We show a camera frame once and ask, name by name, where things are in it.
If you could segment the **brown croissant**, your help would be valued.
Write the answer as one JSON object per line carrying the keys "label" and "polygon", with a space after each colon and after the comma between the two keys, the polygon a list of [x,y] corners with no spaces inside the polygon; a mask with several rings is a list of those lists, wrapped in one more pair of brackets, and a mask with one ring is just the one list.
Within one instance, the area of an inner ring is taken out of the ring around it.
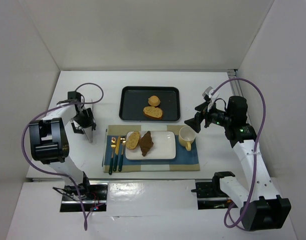
{"label": "brown croissant", "polygon": [[142,153],[142,156],[145,157],[150,149],[153,147],[154,143],[152,141],[151,132],[147,131],[140,139],[139,139],[139,147]]}

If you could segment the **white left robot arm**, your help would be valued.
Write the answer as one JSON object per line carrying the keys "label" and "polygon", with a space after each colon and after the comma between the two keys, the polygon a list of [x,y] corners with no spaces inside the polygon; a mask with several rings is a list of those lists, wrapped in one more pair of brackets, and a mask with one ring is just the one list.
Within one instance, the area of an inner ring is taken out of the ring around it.
{"label": "white left robot arm", "polygon": [[70,147],[65,126],[71,124],[73,133],[93,141],[96,122],[92,108],[85,108],[82,94],[68,92],[68,99],[57,103],[59,107],[43,119],[29,123],[31,154],[35,161],[50,166],[64,182],[64,191],[70,195],[88,195],[90,182],[69,157]]}

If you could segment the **metal kitchen tongs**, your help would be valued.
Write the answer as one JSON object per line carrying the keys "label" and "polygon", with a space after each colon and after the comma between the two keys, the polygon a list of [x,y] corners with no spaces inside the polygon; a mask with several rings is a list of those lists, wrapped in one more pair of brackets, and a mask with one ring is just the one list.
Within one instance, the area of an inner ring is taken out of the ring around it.
{"label": "metal kitchen tongs", "polygon": [[86,116],[86,123],[84,127],[84,134],[86,135],[86,138],[89,143],[93,142],[93,109],[94,106],[93,104],[89,105],[88,107],[85,108],[85,116]]}

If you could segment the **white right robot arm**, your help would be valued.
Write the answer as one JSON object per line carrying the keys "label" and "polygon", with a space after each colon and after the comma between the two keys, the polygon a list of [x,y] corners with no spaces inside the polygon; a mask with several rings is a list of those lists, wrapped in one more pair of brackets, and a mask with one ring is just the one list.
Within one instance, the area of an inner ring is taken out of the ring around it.
{"label": "white right robot arm", "polygon": [[242,165],[248,188],[243,187],[229,171],[216,172],[213,188],[227,195],[239,209],[241,223],[246,231],[261,231],[282,228],[290,210],[289,199],[282,198],[268,174],[265,163],[255,142],[254,128],[247,123],[247,102],[240,96],[232,96],[225,110],[216,107],[217,97],[204,96],[205,102],[198,105],[194,118],[185,121],[196,133],[204,121],[208,127],[216,124],[224,127],[225,136]]}

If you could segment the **small bread slice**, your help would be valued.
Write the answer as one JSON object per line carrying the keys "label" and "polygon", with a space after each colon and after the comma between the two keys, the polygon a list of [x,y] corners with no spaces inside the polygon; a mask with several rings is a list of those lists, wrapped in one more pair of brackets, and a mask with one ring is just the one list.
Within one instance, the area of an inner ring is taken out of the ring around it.
{"label": "small bread slice", "polygon": [[134,150],[137,147],[140,138],[141,138],[141,135],[138,131],[132,132],[126,140],[126,148],[130,150]]}

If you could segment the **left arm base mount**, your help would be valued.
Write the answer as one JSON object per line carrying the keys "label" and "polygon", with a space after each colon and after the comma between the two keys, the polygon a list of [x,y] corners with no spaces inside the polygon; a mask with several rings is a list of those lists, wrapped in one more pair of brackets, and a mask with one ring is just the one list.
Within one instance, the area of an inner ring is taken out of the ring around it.
{"label": "left arm base mount", "polygon": [[[62,195],[61,213],[82,212],[80,200],[74,193],[68,193],[64,188],[53,187],[57,193]],[[86,212],[105,212],[107,208],[107,183],[97,183],[90,185],[90,192],[82,194],[82,202]]]}

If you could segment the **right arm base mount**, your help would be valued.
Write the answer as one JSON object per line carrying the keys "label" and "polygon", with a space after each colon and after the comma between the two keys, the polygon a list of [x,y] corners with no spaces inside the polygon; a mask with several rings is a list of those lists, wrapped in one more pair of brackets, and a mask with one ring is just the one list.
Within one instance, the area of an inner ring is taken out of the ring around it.
{"label": "right arm base mount", "polygon": [[196,180],[195,188],[191,192],[196,194],[199,210],[227,209],[232,203],[225,193],[215,190],[211,180]]}

